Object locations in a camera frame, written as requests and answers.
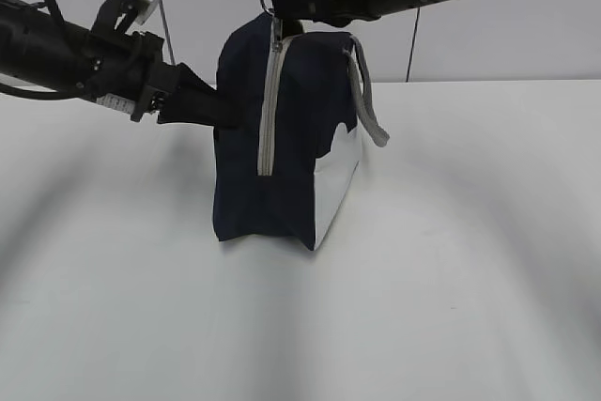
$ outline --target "zipper pull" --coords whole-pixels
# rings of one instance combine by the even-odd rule
[[[284,48],[282,41],[284,39],[284,21],[279,18],[273,17],[271,23],[271,49],[274,52],[281,52]]]

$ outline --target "white wall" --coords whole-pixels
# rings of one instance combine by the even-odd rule
[[[377,86],[316,255],[215,241],[209,129],[1,99],[0,399],[599,399],[600,91]]]
[[[102,0],[59,0],[67,17],[92,24]],[[166,0],[179,60],[214,80],[228,35],[259,13],[258,0]],[[426,8],[414,79],[597,78],[597,0],[458,0]],[[414,13],[351,27],[365,42],[376,80],[405,76]],[[160,32],[155,17],[151,31]]]

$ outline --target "white fabric panel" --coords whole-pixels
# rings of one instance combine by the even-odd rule
[[[330,230],[361,160],[360,127],[348,131],[346,124],[340,124],[331,143],[331,152],[316,160],[316,248],[321,246]]]
[[[601,399],[599,92],[376,85],[316,254],[217,243],[209,129],[0,99],[0,399]]]

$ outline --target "black cable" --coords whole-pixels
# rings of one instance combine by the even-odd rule
[[[411,70],[413,69],[413,56],[415,55],[415,43],[417,42],[417,32],[420,28],[420,16],[422,15],[422,8],[417,8],[417,14],[415,15],[415,28],[413,29],[413,40],[411,42],[411,54],[409,55],[409,62],[407,66],[407,79],[405,82],[409,83],[411,80]]]
[[[71,91],[29,91],[14,86],[0,84],[0,93],[15,98],[29,100],[68,100],[81,98],[88,94],[85,88],[75,88]]]
[[[65,44],[69,46],[73,55],[80,58],[85,58],[82,55],[80,47],[73,42],[69,31],[67,30],[67,23],[65,22],[65,18],[63,17],[63,14],[61,13],[60,7],[58,6],[56,0],[44,0],[44,3],[46,4],[48,12],[50,13],[51,18],[54,21],[54,25],[56,25],[56,28],[58,29],[59,33],[63,38],[63,41],[65,41]]]

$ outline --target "cable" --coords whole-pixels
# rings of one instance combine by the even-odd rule
[[[167,48],[171,57],[171,64],[176,65],[176,57],[173,52],[173,43],[171,42],[171,34],[169,33],[169,24],[167,23],[167,14],[165,13],[165,4],[162,0],[159,1],[159,9],[161,10],[162,28],[165,31],[165,39],[167,40]]]
[[[411,70],[413,69],[413,56],[415,55],[415,43],[417,41],[417,32],[420,28],[420,16],[422,15],[422,8],[417,8],[417,14],[415,15],[415,28],[413,29],[413,40],[411,42],[411,54],[409,55],[409,62],[407,66],[407,83],[411,80]]]
[[[29,100],[68,100],[81,98],[88,94],[85,88],[75,88],[71,91],[28,91],[14,86],[0,84],[0,93],[15,98]]]
[[[50,16],[54,21],[54,25],[56,25],[56,28],[58,29],[59,33],[63,38],[63,41],[65,41],[65,44],[69,46],[73,55],[80,58],[85,58],[82,55],[80,47],[77,46],[71,39],[69,31],[67,30],[67,23],[65,22],[65,18],[63,17],[63,14],[61,13],[60,7],[58,6],[56,0],[44,0],[44,3],[46,4],[48,11],[50,12]]]

